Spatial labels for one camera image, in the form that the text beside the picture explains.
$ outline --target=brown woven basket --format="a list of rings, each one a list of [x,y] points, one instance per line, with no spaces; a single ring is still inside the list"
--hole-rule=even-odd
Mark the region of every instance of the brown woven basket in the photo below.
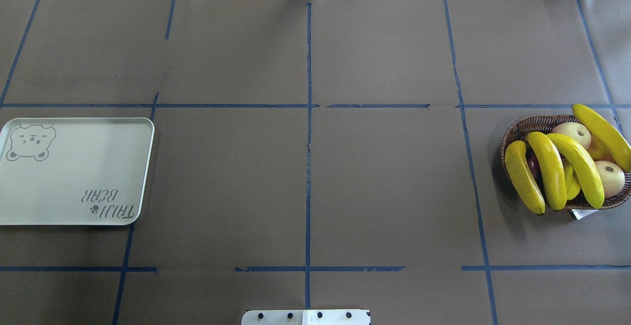
[[[513,123],[513,125],[506,130],[506,134],[504,134],[502,138],[502,145],[500,146],[502,168],[506,177],[508,177],[509,180],[511,179],[509,172],[506,170],[506,164],[504,163],[504,152],[508,145],[516,140],[526,141],[526,136],[531,132],[543,132],[547,134],[557,125],[567,123],[568,121],[579,122],[574,115],[531,115]],[[631,196],[631,172],[625,174],[625,186],[622,188],[622,191],[613,197],[606,198],[601,209],[609,210],[615,208],[629,199],[629,196]],[[585,200],[582,192],[576,198],[572,199],[572,201],[568,201],[565,208],[566,210],[593,210]]]

